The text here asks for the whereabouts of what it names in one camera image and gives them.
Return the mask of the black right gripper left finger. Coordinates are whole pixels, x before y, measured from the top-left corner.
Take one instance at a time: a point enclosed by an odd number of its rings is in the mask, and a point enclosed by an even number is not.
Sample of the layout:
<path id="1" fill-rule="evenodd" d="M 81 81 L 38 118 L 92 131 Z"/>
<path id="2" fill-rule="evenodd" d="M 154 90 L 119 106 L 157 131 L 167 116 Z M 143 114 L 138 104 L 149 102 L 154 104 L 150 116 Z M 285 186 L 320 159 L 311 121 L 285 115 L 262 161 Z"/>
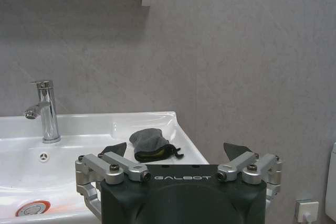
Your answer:
<path id="1" fill-rule="evenodd" d="M 76 190 L 83 196 L 85 205 L 96 216 L 102 216 L 101 202 L 97 190 L 104 180 L 109 185 L 122 183 L 125 177 L 134 182 L 148 182 L 151 173 L 146 165 L 118 155 L 115 152 L 105 152 L 97 156 L 93 154 L 80 155 L 75 161 Z"/>

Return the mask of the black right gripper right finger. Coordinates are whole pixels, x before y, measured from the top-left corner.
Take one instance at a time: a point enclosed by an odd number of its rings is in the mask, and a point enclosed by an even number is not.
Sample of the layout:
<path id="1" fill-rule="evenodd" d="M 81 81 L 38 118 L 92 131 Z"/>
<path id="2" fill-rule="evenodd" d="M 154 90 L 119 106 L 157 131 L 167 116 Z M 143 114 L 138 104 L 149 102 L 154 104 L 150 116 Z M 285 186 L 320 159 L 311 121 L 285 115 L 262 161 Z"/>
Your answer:
<path id="1" fill-rule="evenodd" d="M 258 185 L 264 181 L 267 186 L 266 208 L 268 208 L 281 190 L 282 160 L 280 157 L 274 154 L 260 157 L 258 153 L 245 146 L 226 142 L 223 147 L 229 162 L 218 165 L 218 181 L 232 182 L 238 175 L 242 176 L 243 182 L 250 185 Z"/>

